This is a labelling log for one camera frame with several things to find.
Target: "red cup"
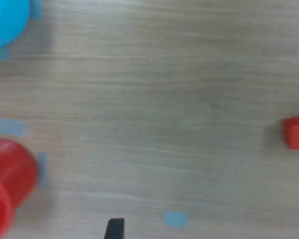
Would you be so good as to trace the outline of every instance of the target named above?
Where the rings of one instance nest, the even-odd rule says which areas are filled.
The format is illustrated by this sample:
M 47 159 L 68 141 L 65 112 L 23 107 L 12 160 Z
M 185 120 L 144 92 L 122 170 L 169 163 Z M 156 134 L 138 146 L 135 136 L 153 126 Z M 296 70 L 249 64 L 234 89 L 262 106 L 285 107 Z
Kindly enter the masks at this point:
M 38 180 L 35 157 L 21 144 L 0 139 L 0 236 L 8 229 L 14 210 Z

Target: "blue tape strip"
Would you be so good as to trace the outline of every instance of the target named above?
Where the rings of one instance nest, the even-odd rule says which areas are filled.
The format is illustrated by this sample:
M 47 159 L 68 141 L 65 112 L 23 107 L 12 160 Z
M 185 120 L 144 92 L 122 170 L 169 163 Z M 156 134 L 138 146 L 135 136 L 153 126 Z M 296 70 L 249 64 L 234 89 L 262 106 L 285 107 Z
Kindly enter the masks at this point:
M 24 137 L 25 129 L 26 125 L 23 121 L 0 118 L 0 133 Z
M 9 61 L 10 58 L 10 49 L 8 46 L 0 47 L 0 60 L 1 61 Z
M 31 18 L 40 21 L 43 18 L 43 1 L 31 0 Z
M 48 156 L 44 152 L 37 154 L 38 171 L 39 171 L 39 187 L 45 188 L 48 185 Z
M 186 227 L 188 223 L 188 214 L 180 212 L 165 212 L 164 224 L 169 227 Z

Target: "red block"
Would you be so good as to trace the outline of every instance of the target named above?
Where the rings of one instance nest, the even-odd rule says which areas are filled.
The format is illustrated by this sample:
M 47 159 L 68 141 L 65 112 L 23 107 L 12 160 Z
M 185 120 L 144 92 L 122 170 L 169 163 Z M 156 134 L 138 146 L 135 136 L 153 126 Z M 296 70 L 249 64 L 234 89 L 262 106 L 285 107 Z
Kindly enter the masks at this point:
M 299 150 L 299 116 L 284 119 L 283 130 L 285 142 L 288 147 Z

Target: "blue bowl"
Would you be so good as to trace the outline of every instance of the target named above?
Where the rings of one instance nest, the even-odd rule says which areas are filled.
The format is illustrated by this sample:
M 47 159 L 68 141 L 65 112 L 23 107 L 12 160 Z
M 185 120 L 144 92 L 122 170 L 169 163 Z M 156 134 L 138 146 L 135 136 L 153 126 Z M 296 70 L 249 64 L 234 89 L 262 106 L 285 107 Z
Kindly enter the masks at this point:
M 30 0 L 0 0 L 0 46 L 20 36 L 29 15 Z

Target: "light blue marker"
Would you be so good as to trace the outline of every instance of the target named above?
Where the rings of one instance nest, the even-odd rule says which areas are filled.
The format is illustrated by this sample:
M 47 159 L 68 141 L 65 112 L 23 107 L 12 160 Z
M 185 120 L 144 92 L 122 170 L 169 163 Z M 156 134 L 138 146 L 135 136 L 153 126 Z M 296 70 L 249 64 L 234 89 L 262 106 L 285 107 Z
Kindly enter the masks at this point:
M 168 227 L 185 228 L 188 223 L 188 214 L 181 212 L 165 212 L 164 224 Z
M 25 129 L 23 121 L 0 118 L 0 133 L 24 137 Z
M 48 185 L 48 156 L 44 152 L 37 154 L 38 171 L 39 171 L 39 187 L 45 188 Z

